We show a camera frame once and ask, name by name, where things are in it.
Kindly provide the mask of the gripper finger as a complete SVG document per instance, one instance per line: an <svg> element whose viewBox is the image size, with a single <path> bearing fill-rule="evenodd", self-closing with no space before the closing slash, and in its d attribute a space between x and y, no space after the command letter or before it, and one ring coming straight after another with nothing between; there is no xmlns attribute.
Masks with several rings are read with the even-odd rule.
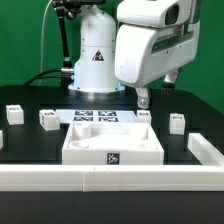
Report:
<svg viewBox="0 0 224 224"><path fill-rule="evenodd" d="M180 70L173 70L165 75L164 81L162 82L162 92L166 95L170 95L175 90L175 85L180 74Z"/></svg>
<svg viewBox="0 0 224 224"><path fill-rule="evenodd" d="M139 108L148 109L150 104L148 87L136 88L137 105Z"/></svg>

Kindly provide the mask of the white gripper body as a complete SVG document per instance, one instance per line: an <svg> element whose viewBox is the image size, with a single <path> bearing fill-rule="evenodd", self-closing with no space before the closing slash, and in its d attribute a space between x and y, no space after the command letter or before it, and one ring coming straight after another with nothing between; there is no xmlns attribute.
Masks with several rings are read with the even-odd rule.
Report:
<svg viewBox="0 0 224 224"><path fill-rule="evenodd" d="M200 23L184 35L175 27L162 29L124 24L115 49L115 76L120 83L140 88L191 62L196 55Z"/></svg>

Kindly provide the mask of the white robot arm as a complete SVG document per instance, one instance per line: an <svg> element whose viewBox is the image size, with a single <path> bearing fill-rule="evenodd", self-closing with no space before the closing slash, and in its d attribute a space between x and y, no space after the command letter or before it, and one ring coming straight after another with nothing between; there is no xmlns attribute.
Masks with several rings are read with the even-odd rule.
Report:
<svg viewBox="0 0 224 224"><path fill-rule="evenodd" d="M197 52L202 0L122 0L112 18L96 4L81 8L81 52L69 89L88 99L136 90L148 108L149 84L162 77L174 91Z"/></svg>

